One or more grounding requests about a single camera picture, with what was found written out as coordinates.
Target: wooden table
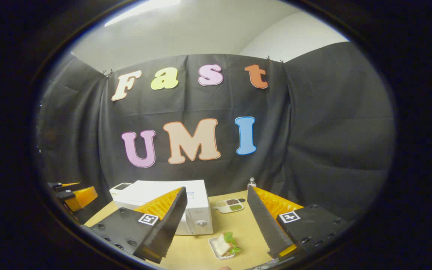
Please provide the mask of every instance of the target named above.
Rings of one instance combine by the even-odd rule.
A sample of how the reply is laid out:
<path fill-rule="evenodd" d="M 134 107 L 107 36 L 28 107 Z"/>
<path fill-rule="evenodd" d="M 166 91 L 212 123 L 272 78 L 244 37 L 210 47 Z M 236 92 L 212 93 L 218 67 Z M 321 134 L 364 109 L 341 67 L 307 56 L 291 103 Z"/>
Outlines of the wooden table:
<path fill-rule="evenodd" d="M 168 253 L 161 260 L 161 263 L 156 264 L 149 260 L 148 262 L 170 270 L 219 270 L 224 266 L 229 266 L 232 270 L 243 270 L 271 261 L 272 258 L 268 255 L 269 248 L 247 201 L 242 203 L 244 205 L 243 210 L 233 213 L 223 214 L 219 210 L 213 209 L 218 201 L 241 198 L 247 200 L 247 196 L 248 192 L 244 190 L 209 197 L 214 234 L 175 235 Z M 117 209 L 116 204 L 110 202 L 84 225 L 91 227 Z M 231 259 L 217 259 L 211 246 L 209 246 L 208 239 L 217 237 L 222 232 L 233 232 L 235 241 L 242 249 Z"/>

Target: microwave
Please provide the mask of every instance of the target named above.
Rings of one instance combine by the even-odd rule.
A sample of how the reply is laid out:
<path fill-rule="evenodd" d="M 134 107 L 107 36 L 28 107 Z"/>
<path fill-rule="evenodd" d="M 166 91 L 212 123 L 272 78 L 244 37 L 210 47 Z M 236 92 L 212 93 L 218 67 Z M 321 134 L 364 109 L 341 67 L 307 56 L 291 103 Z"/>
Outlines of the microwave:
<path fill-rule="evenodd" d="M 211 208 L 204 180 L 190 181 L 136 181 L 121 183 L 109 192 L 118 207 L 135 209 L 176 188 L 186 188 L 187 206 L 181 218 L 176 235 L 196 236 L 213 234 Z"/>

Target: lettuce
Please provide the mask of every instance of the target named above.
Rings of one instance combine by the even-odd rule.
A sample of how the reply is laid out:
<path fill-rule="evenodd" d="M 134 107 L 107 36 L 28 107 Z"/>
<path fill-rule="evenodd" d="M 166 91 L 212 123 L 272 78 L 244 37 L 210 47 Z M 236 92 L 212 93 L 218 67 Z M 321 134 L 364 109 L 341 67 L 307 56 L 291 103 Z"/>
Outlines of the lettuce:
<path fill-rule="evenodd" d="M 234 245 L 234 248 L 232 248 L 229 251 L 231 254 L 235 254 L 235 253 L 238 253 L 239 251 L 241 251 L 241 248 L 238 246 L 236 241 L 233 239 L 233 233 L 232 232 L 225 232 L 224 233 L 224 241 L 226 243 L 232 243 Z"/>

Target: clear plastic tray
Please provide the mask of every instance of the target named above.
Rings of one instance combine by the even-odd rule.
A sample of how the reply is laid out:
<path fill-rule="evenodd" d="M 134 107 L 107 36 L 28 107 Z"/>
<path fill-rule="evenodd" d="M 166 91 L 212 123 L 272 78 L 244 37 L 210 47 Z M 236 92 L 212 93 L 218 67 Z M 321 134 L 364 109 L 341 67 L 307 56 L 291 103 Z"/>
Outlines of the clear plastic tray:
<path fill-rule="evenodd" d="M 209 245 L 211 246 L 211 249 L 213 250 L 214 256 L 215 256 L 218 260 L 227 260 L 227 259 L 231 259 L 231 258 L 233 258 L 235 254 L 232 254 L 232 255 L 229 255 L 229 256 L 224 256 L 224 257 L 219 256 L 219 254 L 218 254 L 218 253 L 216 252 L 216 250 L 215 250 L 215 247 L 213 246 L 214 241 L 216 241 L 217 239 L 218 239 L 218 237 L 215 237 L 215 238 L 209 238 L 209 239 L 208 239 Z"/>

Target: food container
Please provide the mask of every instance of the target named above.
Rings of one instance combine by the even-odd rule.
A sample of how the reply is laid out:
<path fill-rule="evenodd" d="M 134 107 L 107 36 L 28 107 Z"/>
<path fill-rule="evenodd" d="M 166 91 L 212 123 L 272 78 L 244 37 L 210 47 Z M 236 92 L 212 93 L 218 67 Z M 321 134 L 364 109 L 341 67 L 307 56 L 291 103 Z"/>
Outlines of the food container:
<path fill-rule="evenodd" d="M 214 256 L 218 260 L 227 260 L 227 259 L 233 258 L 235 254 L 231 254 L 229 256 L 224 256 L 224 257 L 219 256 L 219 254 L 216 252 L 215 247 L 213 246 L 214 241 L 216 241 L 217 239 L 218 239 L 218 237 L 208 239 L 209 245 L 211 246 L 211 249 L 213 250 Z"/>
<path fill-rule="evenodd" d="M 229 199 L 224 201 L 218 201 L 216 206 L 221 213 L 233 213 L 239 210 L 243 210 L 244 205 L 237 199 Z"/>

